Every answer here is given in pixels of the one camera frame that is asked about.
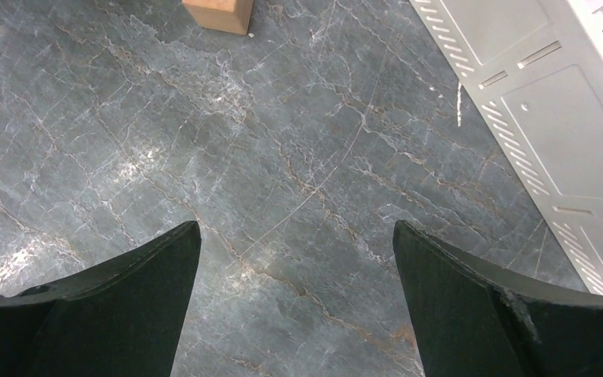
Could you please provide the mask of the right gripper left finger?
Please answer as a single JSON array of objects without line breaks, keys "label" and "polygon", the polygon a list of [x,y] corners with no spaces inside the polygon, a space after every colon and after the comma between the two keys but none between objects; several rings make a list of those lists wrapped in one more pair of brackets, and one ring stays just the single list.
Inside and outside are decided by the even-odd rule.
[{"label": "right gripper left finger", "polygon": [[186,221],[83,271],[0,295],[0,376],[168,376],[201,248]]}]

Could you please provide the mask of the white file organizer rack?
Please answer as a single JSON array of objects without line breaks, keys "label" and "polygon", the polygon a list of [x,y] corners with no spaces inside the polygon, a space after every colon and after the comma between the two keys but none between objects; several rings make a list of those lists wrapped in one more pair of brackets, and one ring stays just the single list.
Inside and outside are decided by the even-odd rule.
[{"label": "white file organizer rack", "polygon": [[603,295],[603,1],[414,1],[587,288]]}]

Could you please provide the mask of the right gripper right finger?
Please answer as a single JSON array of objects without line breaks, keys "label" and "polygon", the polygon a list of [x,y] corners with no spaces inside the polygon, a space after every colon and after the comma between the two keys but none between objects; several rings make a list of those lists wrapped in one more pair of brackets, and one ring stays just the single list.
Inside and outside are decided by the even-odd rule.
[{"label": "right gripper right finger", "polygon": [[603,295],[505,269],[399,220],[393,251],[428,376],[603,376]]}]

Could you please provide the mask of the wooden cube block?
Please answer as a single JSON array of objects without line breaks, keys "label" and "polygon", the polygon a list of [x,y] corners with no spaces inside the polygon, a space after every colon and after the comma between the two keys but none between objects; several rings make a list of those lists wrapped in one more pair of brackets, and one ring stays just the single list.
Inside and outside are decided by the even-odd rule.
[{"label": "wooden cube block", "polygon": [[246,35],[254,0],[182,0],[194,21],[210,30]]}]

